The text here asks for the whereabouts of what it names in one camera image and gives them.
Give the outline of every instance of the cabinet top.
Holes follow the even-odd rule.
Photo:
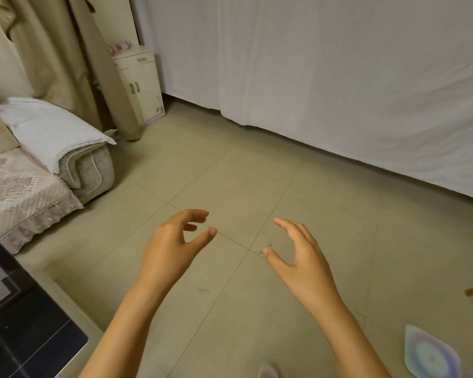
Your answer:
[[[125,57],[130,57],[132,55],[143,54],[147,52],[152,52],[151,49],[145,46],[132,46],[128,50],[123,50],[122,52],[117,52],[112,56],[112,59],[120,59]]]

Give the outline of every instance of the white cabinet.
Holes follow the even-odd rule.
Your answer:
[[[144,46],[113,56],[137,120],[149,123],[164,115],[154,53]]]

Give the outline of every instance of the tiled floor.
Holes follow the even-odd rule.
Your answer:
[[[318,239],[393,377],[411,376],[406,324],[473,365],[473,298],[463,294],[473,286],[473,200],[179,101],[140,141],[111,151],[116,187],[18,259],[46,270],[105,328],[155,227],[179,209],[208,209],[219,234],[154,318],[141,376],[252,377],[265,360],[286,378],[336,376],[321,331],[262,256],[271,245],[292,259],[277,216]]]

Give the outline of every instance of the ruffled trim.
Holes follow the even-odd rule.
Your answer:
[[[67,196],[61,198],[57,203],[43,209],[41,212],[31,216],[17,227],[9,230],[0,237],[0,244],[11,254],[19,252],[21,247],[29,242],[33,235],[41,233],[54,223],[60,221],[64,216],[82,209],[83,205],[70,192]]]

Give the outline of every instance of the white shoe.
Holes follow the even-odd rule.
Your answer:
[[[276,368],[269,363],[263,363],[259,368],[258,378],[279,378],[280,375]]]

